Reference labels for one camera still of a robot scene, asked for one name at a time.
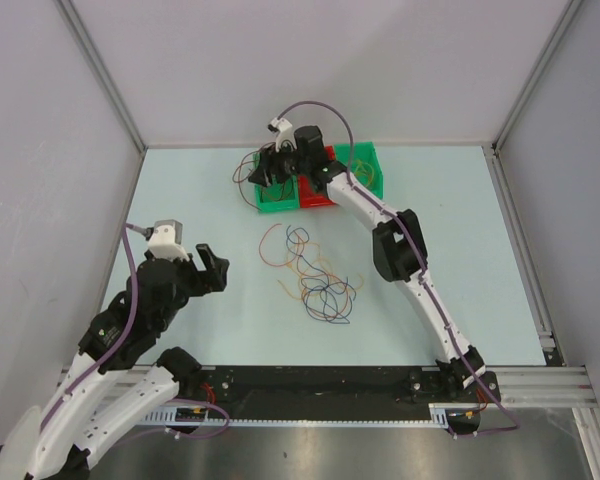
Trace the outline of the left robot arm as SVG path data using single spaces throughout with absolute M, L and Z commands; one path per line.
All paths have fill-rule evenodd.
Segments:
M 144 377 L 107 407 L 107 393 L 151 349 L 192 298 L 222 292 L 229 261 L 206 244 L 198 269 L 179 246 L 147 251 L 125 289 L 96 315 L 51 400 L 33 407 L 0 445 L 0 479 L 86 479 L 146 414 L 171 400 L 213 409 L 207 374 L 180 347 L 165 350 Z

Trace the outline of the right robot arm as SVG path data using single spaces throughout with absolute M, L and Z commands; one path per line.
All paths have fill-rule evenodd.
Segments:
M 275 181 L 303 177 L 317 193 L 353 215 L 371 234 L 376 271 L 410 302 L 433 342 L 441 388 L 453 401 L 464 401 L 486 373 L 477 348 L 462 334 L 436 290 L 427 248 L 414 211 L 398 211 L 373 194 L 353 173 L 355 146 L 347 164 L 332 159 L 319 127 L 295 128 L 286 119 L 268 125 L 275 135 L 259 154 L 248 181 L 269 187 Z

